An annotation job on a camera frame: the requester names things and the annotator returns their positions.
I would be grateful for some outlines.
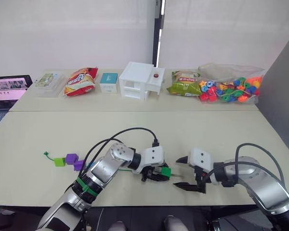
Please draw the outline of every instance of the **red snack bag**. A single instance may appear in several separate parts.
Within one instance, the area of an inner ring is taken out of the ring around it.
[[[64,88],[67,96],[82,95],[94,89],[98,68],[83,68],[74,72]]]

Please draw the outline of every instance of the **white table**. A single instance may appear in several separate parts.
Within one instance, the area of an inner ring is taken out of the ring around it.
[[[119,172],[93,206],[253,204],[240,185],[223,188],[209,184],[207,194],[172,185],[195,182],[192,168],[175,164],[192,147],[201,147],[219,162],[233,158],[236,147],[244,142],[271,151],[284,171],[289,191],[289,150],[259,111],[9,112],[0,123],[0,205],[51,206],[76,179],[77,172],[72,166],[55,167],[43,155],[45,151],[50,157],[77,153],[83,158],[101,139],[134,126],[157,134],[166,162],[177,176],[170,182],[148,180],[143,184],[140,175]],[[130,131],[119,138],[137,150],[152,142],[145,131]],[[245,147],[240,154],[256,158],[278,174],[260,150]]]
[[[64,72],[66,79],[75,70],[47,70],[47,72]],[[122,70],[99,70],[96,79],[96,89],[87,94],[64,97],[62,93],[57,98],[38,98],[29,90],[10,110],[12,112],[26,111],[225,111],[225,110],[258,110],[253,104],[242,103],[202,103],[195,97],[171,95],[166,88],[171,86],[171,70],[166,70],[160,95],[151,92],[146,101],[122,98],[120,94],[101,93],[99,82],[103,73],[118,73]]]

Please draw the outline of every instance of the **plastic container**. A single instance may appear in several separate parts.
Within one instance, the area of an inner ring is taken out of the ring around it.
[[[63,73],[46,73],[34,85],[37,97],[56,98],[62,91],[66,78]]]

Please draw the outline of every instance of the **white wall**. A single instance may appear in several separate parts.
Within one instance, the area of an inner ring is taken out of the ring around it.
[[[0,0],[0,76],[152,63],[155,0]]]
[[[289,40],[289,0],[166,0],[159,66],[269,69]]]

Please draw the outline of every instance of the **snack bag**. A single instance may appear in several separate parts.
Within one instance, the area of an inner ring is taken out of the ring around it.
[[[83,68],[74,72],[64,88],[67,96],[82,95],[94,89],[98,68]]]
[[[198,79],[199,73],[192,71],[175,71],[172,72],[172,86],[167,88],[171,94],[182,96],[201,95]]]

